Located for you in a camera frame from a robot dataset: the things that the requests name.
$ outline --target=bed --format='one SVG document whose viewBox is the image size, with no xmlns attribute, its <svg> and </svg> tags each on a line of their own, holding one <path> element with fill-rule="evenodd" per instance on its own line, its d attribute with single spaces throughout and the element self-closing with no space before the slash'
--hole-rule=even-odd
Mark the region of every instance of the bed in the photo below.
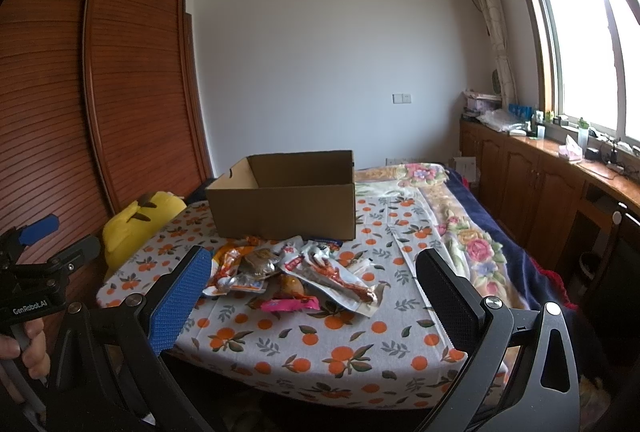
<svg viewBox="0 0 640 432">
<path fill-rule="evenodd" d="M 340 311 L 322 297 L 320 311 L 266 314 L 259 305 L 270 291 L 201 299 L 172 353 L 287 398 L 346 408 L 431 408 L 466 354 L 453 348 L 414 281 L 415 256 L 429 247 L 483 296 L 497 295 L 518 308 L 539 309 L 549 300 L 564 307 L 584 375 L 585 414 L 607 404 L 601 390 L 608 382 L 606 362 L 593 331 L 568 303 L 561 282 L 501 231 L 457 173 L 437 164 L 358 171 L 356 230 L 356 240 L 337 256 L 367 284 L 386 284 L 373 317 Z M 229 242 L 243 244 L 217 236 L 206 201 L 191 204 L 105 283 L 98 303 L 108 307 L 130 293 L 146 293 L 192 245 L 214 252 Z M 500 397 L 515 357 L 508 351 L 487 405 Z"/>
</svg>

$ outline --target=yellow plush toy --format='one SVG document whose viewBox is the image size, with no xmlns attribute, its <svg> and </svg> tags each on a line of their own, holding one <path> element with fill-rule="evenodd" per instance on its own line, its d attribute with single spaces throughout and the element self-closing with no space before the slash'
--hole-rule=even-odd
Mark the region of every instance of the yellow plush toy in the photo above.
<svg viewBox="0 0 640 432">
<path fill-rule="evenodd" d="M 102 229 L 108 279 L 154 234 L 186 208 L 169 192 L 156 192 L 134 201 L 111 218 Z"/>
</svg>

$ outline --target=navy blue blanket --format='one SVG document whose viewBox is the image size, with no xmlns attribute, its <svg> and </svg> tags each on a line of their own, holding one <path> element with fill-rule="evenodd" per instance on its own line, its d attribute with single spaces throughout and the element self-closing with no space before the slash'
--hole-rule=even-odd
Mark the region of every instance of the navy blue blanket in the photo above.
<svg viewBox="0 0 640 432">
<path fill-rule="evenodd" d="M 554 301 L 562 308 L 574 348 L 578 375 L 584 374 L 591 380 L 600 378 L 609 392 L 615 392 L 617 383 L 610 372 L 602 346 L 591 325 L 577 311 L 564 306 L 566 301 L 564 294 L 549 278 L 538 271 L 527 252 L 502 231 L 498 223 L 465 187 L 460 174 L 454 170 L 448 171 L 447 187 L 460 201 L 471 220 L 488 232 L 494 241 L 503 245 L 502 251 L 507 259 L 509 278 L 529 303 L 529 307 L 540 310 L 545 302 Z"/>
</svg>

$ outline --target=pile of snacks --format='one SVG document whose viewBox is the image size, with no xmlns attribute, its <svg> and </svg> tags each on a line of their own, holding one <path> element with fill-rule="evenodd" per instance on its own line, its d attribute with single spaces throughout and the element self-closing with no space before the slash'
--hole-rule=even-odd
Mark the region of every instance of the pile of snacks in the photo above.
<svg viewBox="0 0 640 432">
<path fill-rule="evenodd" d="M 230 291 L 264 293 L 271 282 L 279 289 L 261 306 L 264 311 L 296 311 L 319 308 L 318 298 L 310 296 L 305 285 L 318 288 L 338 304 L 355 313 L 372 316 L 380 307 L 384 284 L 367 286 L 356 274 L 367 265 L 341 266 L 336 255 L 341 243 L 292 237 L 274 243 L 248 237 L 247 246 L 227 245 L 212 260 L 211 278 L 203 294 L 219 297 Z"/>
</svg>

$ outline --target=human hand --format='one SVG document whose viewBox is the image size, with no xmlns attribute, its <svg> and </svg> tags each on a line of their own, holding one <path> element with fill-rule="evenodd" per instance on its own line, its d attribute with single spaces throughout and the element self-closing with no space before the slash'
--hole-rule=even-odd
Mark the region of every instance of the human hand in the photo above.
<svg viewBox="0 0 640 432">
<path fill-rule="evenodd" d="M 22 353 L 22 363 L 29 369 L 29 376 L 34 380 L 47 376 L 51 366 L 51 360 L 47 354 L 47 343 L 44 335 L 44 322 L 41 318 L 25 322 L 24 332 L 30 338 L 31 344 Z M 14 338 L 0 335 L 0 360 L 15 360 L 20 356 L 20 346 Z M 0 367 L 0 382 L 4 385 L 17 403 L 22 403 L 24 398 L 9 380 L 9 377 Z"/>
</svg>

